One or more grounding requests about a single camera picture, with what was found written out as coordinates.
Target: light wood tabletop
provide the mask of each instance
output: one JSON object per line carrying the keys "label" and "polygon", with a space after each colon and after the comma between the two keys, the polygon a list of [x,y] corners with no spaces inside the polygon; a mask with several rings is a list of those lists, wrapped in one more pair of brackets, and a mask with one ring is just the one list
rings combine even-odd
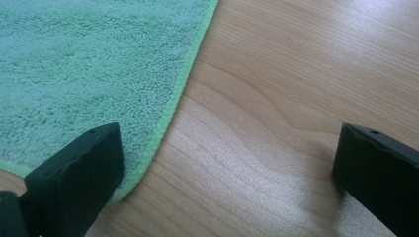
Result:
{"label": "light wood tabletop", "polygon": [[88,236],[393,236],[330,173],[343,121],[419,149],[418,12],[220,0],[150,169]]}

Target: wooden surface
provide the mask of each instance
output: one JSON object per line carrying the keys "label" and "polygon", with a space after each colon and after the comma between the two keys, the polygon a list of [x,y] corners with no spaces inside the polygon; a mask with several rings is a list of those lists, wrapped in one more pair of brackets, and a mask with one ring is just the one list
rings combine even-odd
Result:
{"label": "wooden surface", "polygon": [[392,236],[330,171],[342,121],[419,149],[418,12],[220,0],[149,171],[88,236]]}

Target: green microfiber towel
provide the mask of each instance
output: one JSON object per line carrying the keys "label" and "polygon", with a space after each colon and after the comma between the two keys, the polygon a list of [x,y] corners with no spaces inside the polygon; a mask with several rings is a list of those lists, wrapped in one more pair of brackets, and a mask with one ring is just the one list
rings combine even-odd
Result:
{"label": "green microfiber towel", "polygon": [[117,121],[122,199],[173,116],[217,0],[0,0],[0,168],[26,176]]}

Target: green fabric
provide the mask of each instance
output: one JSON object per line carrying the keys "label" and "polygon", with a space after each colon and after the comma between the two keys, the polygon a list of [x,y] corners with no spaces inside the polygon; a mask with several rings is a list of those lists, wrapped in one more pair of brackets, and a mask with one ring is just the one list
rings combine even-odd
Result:
{"label": "green fabric", "polygon": [[0,0],[0,168],[26,176],[84,131],[120,123],[139,182],[217,0]]}

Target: towel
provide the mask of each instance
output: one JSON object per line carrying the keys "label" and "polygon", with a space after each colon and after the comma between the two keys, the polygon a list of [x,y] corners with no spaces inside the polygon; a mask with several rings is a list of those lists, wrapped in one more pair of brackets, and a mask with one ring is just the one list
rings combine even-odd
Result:
{"label": "towel", "polygon": [[0,169],[25,177],[86,130],[121,126],[140,181],[217,0],[0,1]]}

